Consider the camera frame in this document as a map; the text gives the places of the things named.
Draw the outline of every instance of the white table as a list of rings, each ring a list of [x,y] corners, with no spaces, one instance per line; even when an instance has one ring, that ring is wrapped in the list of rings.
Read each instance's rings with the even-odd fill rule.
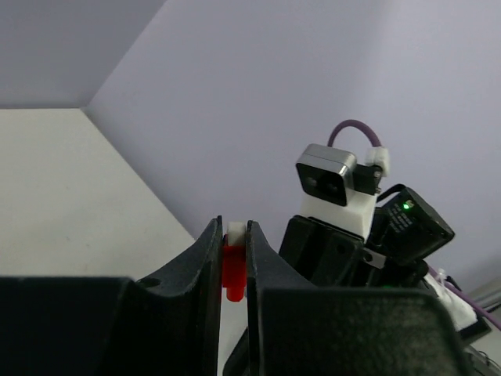
[[[3,276],[137,279],[193,243],[80,110],[0,110],[0,177]],[[223,299],[219,373],[246,313]]]

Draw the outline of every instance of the wall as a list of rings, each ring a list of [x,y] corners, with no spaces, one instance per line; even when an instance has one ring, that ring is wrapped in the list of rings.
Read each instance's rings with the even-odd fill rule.
[[[302,150],[367,121],[392,152],[384,185],[415,187],[458,233],[432,261],[473,288],[501,266],[500,10],[172,0],[87,113],[192,235],[223,214],[258,220],[276,248]],[[337,145],[362,156],[368,144],[347,130]]]
[[[1,0],[0,107],[88,103],[164,0]]]

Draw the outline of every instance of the cable connector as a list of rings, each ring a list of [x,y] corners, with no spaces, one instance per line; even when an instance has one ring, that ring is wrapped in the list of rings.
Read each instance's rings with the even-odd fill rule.
[[[379,166],[383,177],[390,175],[390,151],[384,146],[371,147],[367,150],[366,166]]]

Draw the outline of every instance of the red object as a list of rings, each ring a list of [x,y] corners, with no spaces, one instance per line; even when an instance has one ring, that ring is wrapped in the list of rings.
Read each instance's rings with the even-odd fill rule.
[[[226,298],[231,302],[242,300],[246,284],[245,247],[224,245],[222,248],[222,286],[226,287]]]

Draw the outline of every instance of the white wall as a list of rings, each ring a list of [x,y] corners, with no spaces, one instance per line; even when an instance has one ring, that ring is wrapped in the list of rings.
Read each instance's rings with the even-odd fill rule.
[[[165,0],[0,0],[0,107],[88,103]]]
[[[458,233],[432,261],[473,288],[501,266],[499,11],[172,0],[87,113],[191,234],[217,214],[255,219],[276,248],[299,206],[302,150],[341,120],[367,121],[393,155],[385,185],[415,187]],[[351,131],[338,143],[367,145]]]

